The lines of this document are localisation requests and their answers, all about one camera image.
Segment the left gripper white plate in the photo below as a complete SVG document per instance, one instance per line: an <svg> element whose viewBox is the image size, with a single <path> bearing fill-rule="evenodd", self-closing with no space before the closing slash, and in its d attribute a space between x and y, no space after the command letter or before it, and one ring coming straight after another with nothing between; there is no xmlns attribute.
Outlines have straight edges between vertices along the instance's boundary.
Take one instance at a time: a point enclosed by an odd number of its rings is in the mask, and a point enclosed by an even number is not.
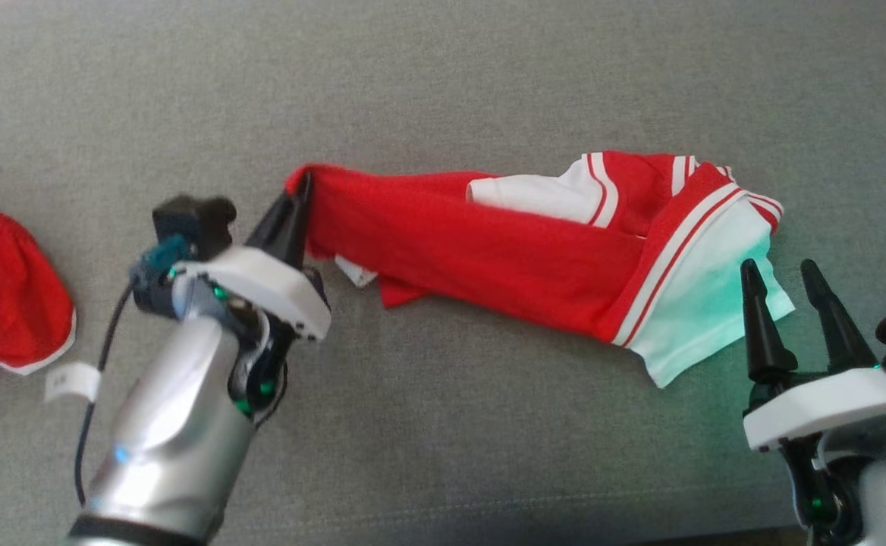
<svg viewBox="0 0 886 546"><path fill-rule="evenodd" d="M244 414L269 410L287 386L287 352L297 340L328 335L331 307L302 267L313 176L295 194L295 242L287 228L293 197L283 191L246 239L210 262L174 266L174 315L214 319L240 344L229 357L229 397Z"/></svg>

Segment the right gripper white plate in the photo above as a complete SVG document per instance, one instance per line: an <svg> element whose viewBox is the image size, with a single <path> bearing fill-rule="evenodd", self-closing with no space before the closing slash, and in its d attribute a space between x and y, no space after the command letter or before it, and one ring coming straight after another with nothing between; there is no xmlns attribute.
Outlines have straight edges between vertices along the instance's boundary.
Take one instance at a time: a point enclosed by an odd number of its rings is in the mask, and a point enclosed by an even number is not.
<svg viewBox="0 0 886 546"><path fill-rule="evenodd" d="M804 531L886 532L886 371L873 368L876 356L818 264L804 259L800 272L820 319L828 373L841 374L749 412L746 440L751 450L783 457ZM741 264L740 279L749 380L786 380L798 363L783 345L754 259Z"/></svg>

